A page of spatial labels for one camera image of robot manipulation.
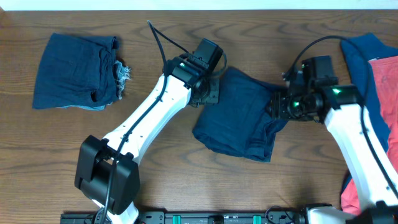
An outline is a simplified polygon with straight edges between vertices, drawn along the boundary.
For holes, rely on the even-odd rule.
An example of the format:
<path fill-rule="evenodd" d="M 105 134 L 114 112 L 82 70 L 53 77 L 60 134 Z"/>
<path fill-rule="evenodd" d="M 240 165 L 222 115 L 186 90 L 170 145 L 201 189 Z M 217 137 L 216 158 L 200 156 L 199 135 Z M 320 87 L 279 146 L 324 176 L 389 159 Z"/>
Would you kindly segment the navy blue shorts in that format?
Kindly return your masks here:
<path fill-rule="evenodd" d="M 214 152 L 270 162 L 276 134 L 287 124 L 266 111 L 279 90 L 285 88 L 230 67 L 220 80 L 219 102 L 204 107 L 193 136 Z"/>

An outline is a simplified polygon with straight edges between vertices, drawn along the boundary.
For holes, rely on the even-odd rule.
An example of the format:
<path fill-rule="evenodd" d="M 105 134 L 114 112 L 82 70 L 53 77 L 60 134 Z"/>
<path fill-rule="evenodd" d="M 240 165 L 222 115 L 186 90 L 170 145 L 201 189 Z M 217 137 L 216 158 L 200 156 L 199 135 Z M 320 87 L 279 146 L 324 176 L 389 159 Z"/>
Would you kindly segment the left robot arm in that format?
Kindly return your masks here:
<path fill-rule="evenodd" d="M 184 107 L 217 104 L 219 80 L 214 71 L 223 49 L 202 39 L 193 53 L 168 60 L 155 88 L 120 126 L 98 139 L 88 136 L 80 146 L 75 187 L 98 207 L 62 223 L 134 223 L 134 200 L 141 181 L 139 164 L 147 148 L 170 119 Z"/>

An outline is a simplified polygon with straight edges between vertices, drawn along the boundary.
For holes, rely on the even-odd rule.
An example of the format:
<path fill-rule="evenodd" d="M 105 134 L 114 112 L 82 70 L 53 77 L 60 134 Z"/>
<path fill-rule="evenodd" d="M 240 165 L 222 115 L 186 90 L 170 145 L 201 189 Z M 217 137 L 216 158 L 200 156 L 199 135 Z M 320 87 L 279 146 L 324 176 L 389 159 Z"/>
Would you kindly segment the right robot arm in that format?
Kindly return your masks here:
<path fill-rule="evenodd" d="M 355 85 L 340 85 L 329 56 L 306 59 L 283 74 L 286 90 L 273 94 L 272 119 L 324 124 L 338 144 L 354 181 L 361 212 L 307 205 L 294 223 L 397 223 L 397 172 L 383 150 Z"/>

